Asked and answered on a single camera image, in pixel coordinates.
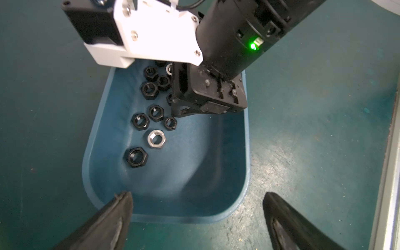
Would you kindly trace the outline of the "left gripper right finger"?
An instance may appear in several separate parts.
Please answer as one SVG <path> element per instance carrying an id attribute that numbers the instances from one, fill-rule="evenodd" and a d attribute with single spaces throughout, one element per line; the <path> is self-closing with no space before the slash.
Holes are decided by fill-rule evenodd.
<path id="1" fill-rule="evenodd" d="M 263 211 L 274 250 L 342 250 L 277 193 L 267 192 Z"/>

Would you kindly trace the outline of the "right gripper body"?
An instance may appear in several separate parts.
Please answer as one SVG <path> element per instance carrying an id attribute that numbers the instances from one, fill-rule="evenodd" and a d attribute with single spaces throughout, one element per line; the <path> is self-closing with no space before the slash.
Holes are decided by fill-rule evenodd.
<path id="1" fill-rule="evenodd" d="M 173 63 L 171 91 L 171 114 L 179 118 L 238 113 L 248 106 L 242 74 L 224 80 L 203 65 Z"/>

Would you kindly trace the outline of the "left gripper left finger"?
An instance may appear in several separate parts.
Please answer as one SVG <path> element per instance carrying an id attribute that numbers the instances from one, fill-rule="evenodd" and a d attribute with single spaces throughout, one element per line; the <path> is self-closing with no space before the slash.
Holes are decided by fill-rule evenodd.
<path id="1" fill-rule="evenodd" d="M 133 212 L 131 192 L 123 191 L 53 250 L 122 250 Z"/>

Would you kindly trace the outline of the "black nut cluster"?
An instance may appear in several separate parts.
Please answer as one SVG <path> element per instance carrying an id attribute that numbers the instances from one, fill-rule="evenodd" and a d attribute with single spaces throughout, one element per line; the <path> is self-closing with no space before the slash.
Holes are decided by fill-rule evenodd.
<path id="1" fill-rule="evenodd" d="M 167 62 L 162 60 L 156 60 L 155 64 L 157 65 L 157 67 L 164 67 L 166 66 Z"/>
<path id="2" fill-rule="evenodd" d="M 144 77 L 149 82 L 155 82 L 158 79 L 158 70 L 155 67 L 148 66 L 144 69 Z"/>
<path id="3" fill-rule="evenodd" d="M 147 164 L 149 155 L 142 147 L 135 147 L 127 150 L 125 158 L 131 168 L 139 168 Z"/>

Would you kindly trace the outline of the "blue plastic storage box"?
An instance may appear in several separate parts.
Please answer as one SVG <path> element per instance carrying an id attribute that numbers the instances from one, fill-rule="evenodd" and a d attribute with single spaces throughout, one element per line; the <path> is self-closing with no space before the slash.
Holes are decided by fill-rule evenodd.
<path id="1" fill-rule="evenodd" d="M 144 69 L 151 61 L 138 60 L 129 68 L 111 68 L 82 162 L 86 194 L 102 208 L 115 194 L 131 192 L 131 221 L 167 224 L 211 224 L 232 214 L 243 201 L 250 182 L 249 114 L 192 115 L 178 119 L 176 130 L 165 131 L 162 149 L 147 143 L 151 122 L 138 131 L 134 114 L 155 104 L 167 116 L 167 93 L 146 100 L 140 90 Z M 131 168 L 129 149 L 142 147 L 147 164 Z"/>

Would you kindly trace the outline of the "small black nut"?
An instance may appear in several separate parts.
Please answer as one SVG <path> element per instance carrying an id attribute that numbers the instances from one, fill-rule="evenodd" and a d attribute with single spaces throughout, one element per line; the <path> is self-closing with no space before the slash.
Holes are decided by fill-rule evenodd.
<path id="1" fill-rule="evenodd" d="M 168 91 L 171 88 L 170 78 L 168 76 L 159 76 L 157 86 L 160 91 Z"/>

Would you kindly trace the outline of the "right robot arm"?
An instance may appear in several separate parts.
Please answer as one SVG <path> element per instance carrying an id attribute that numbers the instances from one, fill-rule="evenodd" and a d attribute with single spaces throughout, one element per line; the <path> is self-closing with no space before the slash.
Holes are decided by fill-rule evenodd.
<path id="1" fill-rule="evenodd" d="M 321 1 L 215 1 L 196 29 L 203 61 L 173 63 L 171 114 L 241 112 L 242 72 L 321 5 Z"/>

